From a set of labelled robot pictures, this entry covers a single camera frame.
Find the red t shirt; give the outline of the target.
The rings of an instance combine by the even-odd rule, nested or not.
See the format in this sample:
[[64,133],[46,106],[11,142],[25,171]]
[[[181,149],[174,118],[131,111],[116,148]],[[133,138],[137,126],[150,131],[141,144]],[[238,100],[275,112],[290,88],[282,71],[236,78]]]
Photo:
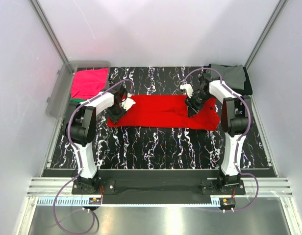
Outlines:
[[115,124],[108,127],[189,128],[215,131],[220,118],[215,111],[215,98],[205,102],[198,114],[188,117],[185,95],[134,95],[136,102]]

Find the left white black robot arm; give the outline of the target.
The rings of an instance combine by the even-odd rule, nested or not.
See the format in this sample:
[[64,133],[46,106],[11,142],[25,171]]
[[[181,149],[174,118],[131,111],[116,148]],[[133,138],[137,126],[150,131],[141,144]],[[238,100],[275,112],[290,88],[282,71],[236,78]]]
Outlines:
[[107,112],[108,118],[116,124],[135,104],[123,85],[118,90],[108,88],[84,102],[68,104],[63,130],[77,161],[77,175],[73,178],[75,189],[89,194],[103,191],[92,150],[97,116]]

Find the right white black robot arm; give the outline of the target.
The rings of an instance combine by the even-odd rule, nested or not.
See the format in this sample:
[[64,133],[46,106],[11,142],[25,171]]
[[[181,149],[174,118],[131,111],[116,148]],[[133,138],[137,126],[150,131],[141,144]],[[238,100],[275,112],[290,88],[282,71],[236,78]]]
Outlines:
[[221,128],[225,133],[225,153],[213,189],[221,194],[232,194],[240,187],[240,159],[247,133],[252,124],[251,98],[230,88],[221,76],[212,78],[203,74],[200,88],[194,90],[186,81],[180,89],[186,92],[188,117],[199,114],[208,99],[214,97],[222,103]]

